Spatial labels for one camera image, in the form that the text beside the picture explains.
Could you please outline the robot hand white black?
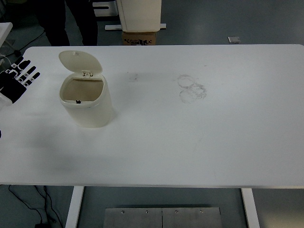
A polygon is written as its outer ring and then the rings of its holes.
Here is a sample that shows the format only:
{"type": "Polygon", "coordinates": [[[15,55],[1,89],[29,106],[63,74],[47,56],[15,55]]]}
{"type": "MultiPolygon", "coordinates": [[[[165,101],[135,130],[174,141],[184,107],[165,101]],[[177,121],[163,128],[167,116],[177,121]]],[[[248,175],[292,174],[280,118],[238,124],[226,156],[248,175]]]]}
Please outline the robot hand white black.
{"type": "Polygon", "coordinates": [[[26,92],[27,88],[40,76],[36,66],[24,57],[18,58],[10,67],[0,73],[0,109],[16,103],[26,92]]]}

